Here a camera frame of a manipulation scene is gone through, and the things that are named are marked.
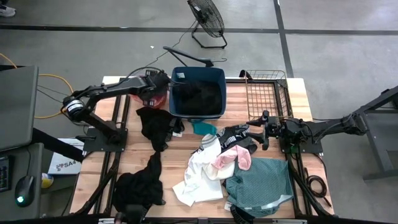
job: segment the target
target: electric fan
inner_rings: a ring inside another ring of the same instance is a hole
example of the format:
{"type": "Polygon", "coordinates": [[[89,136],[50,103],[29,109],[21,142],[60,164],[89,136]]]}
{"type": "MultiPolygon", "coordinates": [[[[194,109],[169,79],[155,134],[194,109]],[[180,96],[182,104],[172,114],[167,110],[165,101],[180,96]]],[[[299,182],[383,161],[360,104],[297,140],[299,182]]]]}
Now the electric fan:
{"type": "Polygon", "coordinates": [[[224,22],[223,18],[221,18],[220,12],[218,12],[217,7],[214,5],[214,3],[211,0],[188,0],[188,5],[190,6],[193,15],[198,21],[192,31],[192,38],[194,38],[195,41],[197,41],[202,48],[224,49],[227,45],[227,42],[224,38],[224,22]],[[194,34],[197,31],[199,24],[202,26],[203,30],[205,30],[206,33],[211,37],[222,37],[225,45],[207,47],[201,44],[194,34]]]}

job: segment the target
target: gray floor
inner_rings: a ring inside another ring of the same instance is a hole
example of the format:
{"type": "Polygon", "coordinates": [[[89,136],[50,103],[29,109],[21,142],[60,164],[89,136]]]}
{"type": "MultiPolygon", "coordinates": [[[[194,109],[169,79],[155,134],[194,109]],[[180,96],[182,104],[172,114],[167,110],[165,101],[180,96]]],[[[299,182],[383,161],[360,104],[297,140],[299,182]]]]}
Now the gray floor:
{"type": "MultiPolygon", "coordinates": [[[[193,16],[186,1],[62,1],[11,0],[17,16],[0,23],[71,26],[189,27],[193,16]]],[[[388,0],[279,0],[286,29],[398,30],[398,2],[388,0]]],[[[278,28],[271,0],[215,0],[227,28],[278,28]]],[[[42,32],[0,30],[0,52],[19,65],[38,65],[41,73],[65,77],[82,89],[105,75],[125,75],[146,65],[182,33],[160,32],[42,32]]],[[[219,41],[198,35],[207,43],[219,41]]],[[[285,70],[279,34],[227,33],[224,50],[203,50],[186,35],[178,48],[214,60],[227,76],[241,69],[285,70]]],[[[398,85],[398,36],[287,35],[295,77],[305,79],[312,114],[338,118],[398,85]]],[[[154,64],[171,72],[180,66],[166,55],[154,64]]],[[[65,93],[59,80],[40,84],[65,93]]],[[[39,93],[37,114],[58,111],[59,103],[39,93]]],[[[35,120],[35,126],[56,137],[82,134],[62,117],[35,120]]],[[[362,176],[377,172],[366,137],[338,134],[322,140],[334,209],[345,218],[398,223],[398,179],[365,184],[362,176]]],[[[49,198],[49,214],[59,214],[68,193],[49,198]]]]}

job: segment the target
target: yellow object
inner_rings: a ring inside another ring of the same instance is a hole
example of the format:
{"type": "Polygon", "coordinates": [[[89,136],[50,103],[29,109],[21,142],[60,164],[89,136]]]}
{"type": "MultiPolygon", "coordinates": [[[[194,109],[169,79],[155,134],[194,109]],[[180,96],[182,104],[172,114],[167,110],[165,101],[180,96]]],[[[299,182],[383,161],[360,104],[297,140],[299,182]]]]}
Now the yellow object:
{"type": "MultiPolygon", "coordinates": [[[[4,54],[0,53],[0,56],[2,56],[3,58],[5,58],[7,61],[9,61],[11,63],[12,66],[14,66],[14,68],[17,68],[17,65],[14,64],[14,62],[12,62],[11,59],[7,58],[4,54]]],[[[72,86],[68,83],[68,81],[66,79],[64,79],[61,76],[58,75],[53,75],[53,74],[40,74],[40,77],[53,77],[53,78],[58,78],[61,79],[63,82],[65,82],[67,84],[67,86],[70,89],[70,92],[73,93],[73,88],[72,86]]],[[[55,113],[53,115],[48,115],[48,116],[35,116],[36,119],[47,119],[47,118],[53,118],[55,116],[58,116],[61,114],[61,111],[59,111],[58,113],[55,113]]]]}
{"type": "Polygon", "coordinates": [[[49,188],[54,183],[54,178],[49,174],[42,173],[42,188],[49,188]]]}

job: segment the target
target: pink garment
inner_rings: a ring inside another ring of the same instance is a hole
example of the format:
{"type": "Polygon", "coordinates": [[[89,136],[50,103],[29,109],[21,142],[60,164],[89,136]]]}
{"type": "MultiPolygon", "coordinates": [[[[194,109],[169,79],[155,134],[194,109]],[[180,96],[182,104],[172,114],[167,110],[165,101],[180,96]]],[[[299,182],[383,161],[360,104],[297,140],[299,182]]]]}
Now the pink garment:
{"type": "Polygon", "coordinates": [[[211,164],[215,168],[221,169],[226,164],[234,162],[236,157],[238,157],[238,165],[240,169],[248,170],[250,168],[251,157],[249,151],[238,145],[218,155],[217,159],[211,164]]]}

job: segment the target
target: shoe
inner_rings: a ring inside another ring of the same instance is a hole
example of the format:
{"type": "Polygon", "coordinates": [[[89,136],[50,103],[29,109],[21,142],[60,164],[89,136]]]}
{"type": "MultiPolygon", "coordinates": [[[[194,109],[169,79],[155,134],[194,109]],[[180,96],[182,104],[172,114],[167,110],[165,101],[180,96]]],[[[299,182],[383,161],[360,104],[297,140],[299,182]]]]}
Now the shoe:
{"type": "Polygon", "coordinates": [[[12,17],[15,16],[16,10],[11,7],[0,5],[0,16],[1,17],[12,17]]]}

